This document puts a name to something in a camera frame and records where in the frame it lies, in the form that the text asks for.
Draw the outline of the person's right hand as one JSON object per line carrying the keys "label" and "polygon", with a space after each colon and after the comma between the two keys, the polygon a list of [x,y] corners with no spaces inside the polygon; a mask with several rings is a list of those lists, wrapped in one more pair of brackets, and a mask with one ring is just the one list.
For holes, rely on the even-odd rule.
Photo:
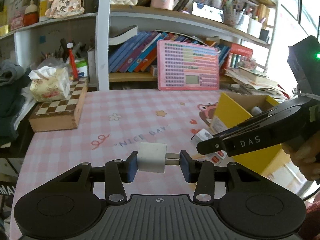
{"label": "person's right hand", "polygon": [[316,162],[316,155],[319,154],[319,131],[307,140],[297,151],[286,143],[282,143],[281,146],[307,180],[319,180],[320,165]]}

